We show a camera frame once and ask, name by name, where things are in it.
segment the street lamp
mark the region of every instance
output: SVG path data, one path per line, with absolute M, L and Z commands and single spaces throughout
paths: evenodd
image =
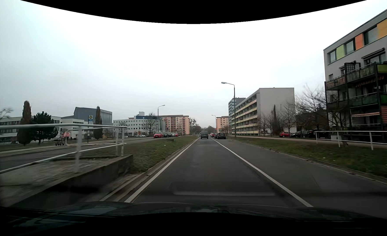
M 231 84 L 234 87 L 234 137 L 236 137 L 236 86 L 232 83 L 227 83 Z
M 160 131 L 159 107 L 157 107 L 157 129 L 158 129 L 157 132 Z
M 215 130 L 216 130 L 216 133 L 218 133 L 218 130 L 217 130 L 217 116 L 216 115 L 213 115 L 215 116 Z

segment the railing post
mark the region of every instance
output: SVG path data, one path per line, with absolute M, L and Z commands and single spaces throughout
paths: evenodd
M 373 150 L 373 137 L 371 136 L 371 132 L 369 132 L 370 134 L 370 146 L 371 146 L 371 150 Z
M 338 147 L 341 147 L 341 142 L 339 141 L 339 132 L 336 132 L 336 137 L 338 139 Z
M 119 131 L 118 129 L 116 129 L 116 144 L 117 144 L 117 138 L 119 136 Z
M 122 130 L 122 149 L 121 149 L 121 152 L 120 152 L 120 156 L 123 157 L 123 140 L 125 139 L 125 138 L 124 138 L 125 135 L 124 135 L 124 133 L 123 133 L 123 128 L 121 128 L 121 130 Z
M 75 154 L 75 173 L 78 173 L 78 169 L 80 168 L 80 151 L 81 151 L 81 142 L 83 139 L 83 129 L 81 126 L 78 127 L 78 139 L 77 139 L 77 153 Z

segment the orange panel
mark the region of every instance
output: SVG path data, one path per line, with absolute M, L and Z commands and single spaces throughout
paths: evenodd
M 377 24 L 378 38 L 384 37 L 387 35 L 387 19 Z
M 355 37 L 355 50 L 358 50 L 362 47 L 364 47 L 364 37 L 363 34 L 359 34 L 357 37 Z

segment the road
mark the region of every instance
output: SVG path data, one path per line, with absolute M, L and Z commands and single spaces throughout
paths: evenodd
M 230 139 L 196 140 L 121 201 L 321 207 L 387 218 L 387 185 Z
M 133 143 L 141 143 L 141 142 L 149 142 L 153 140 L 158 140 L 158 139 L 153 139 L 153 138 L 138 138 L 138 139 L 128 139 L 125 140 L 126 143 L 128 144 L 133 144 Z M 107 145 L 92 145 L 92 146 L 81 146 L 82 150 L 85 149 L 90 149 L 90 148 L 99 148 L 99 147 L 104 147 L 108 146 Z M 54 156 L 58 156 L 61 154 L 65 153 L 71 153 L 75 151 L 75 147 L 65 147 L 61 149 L 55 149 L 55 150 L 50 150 L 50 151 L 41 151 L 38 153 L 28 153 L 28 154 L 19 154 L 19 155 L 14 155 L 14 156 L 7 156 L 7 157 L 0 157 L 0 170 L 5 170 L 8 168 L 12 168 L 18 165 L 23 165 L 26 163 L 30 163 L 33 161 L 37 160 L 42 160 L 45 158 L 51 158 Z

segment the dark van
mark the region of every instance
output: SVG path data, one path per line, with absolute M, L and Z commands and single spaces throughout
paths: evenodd
M 206 138 L 206 139 L 208 139 L 208 131 L 201 131 L 201 134 L 200 134 L 200 136 L 201 136 L 201 139 L 202 138 Z

